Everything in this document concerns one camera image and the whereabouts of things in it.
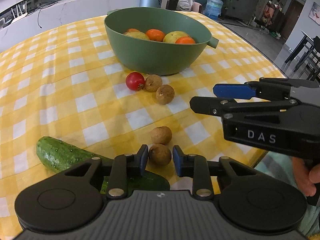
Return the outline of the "person's right hand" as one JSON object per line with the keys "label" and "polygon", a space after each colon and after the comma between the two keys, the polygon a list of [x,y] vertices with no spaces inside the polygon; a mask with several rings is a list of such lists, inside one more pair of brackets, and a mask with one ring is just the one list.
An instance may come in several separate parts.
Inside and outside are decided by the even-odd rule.
{"label": "person's right hand", "polygon": [[303,159],[296,157],[292,158],[293,174],[300,191],[307,197],[312,197],[316,194],[316,186],[320,181],[319,164],[309,170]]}

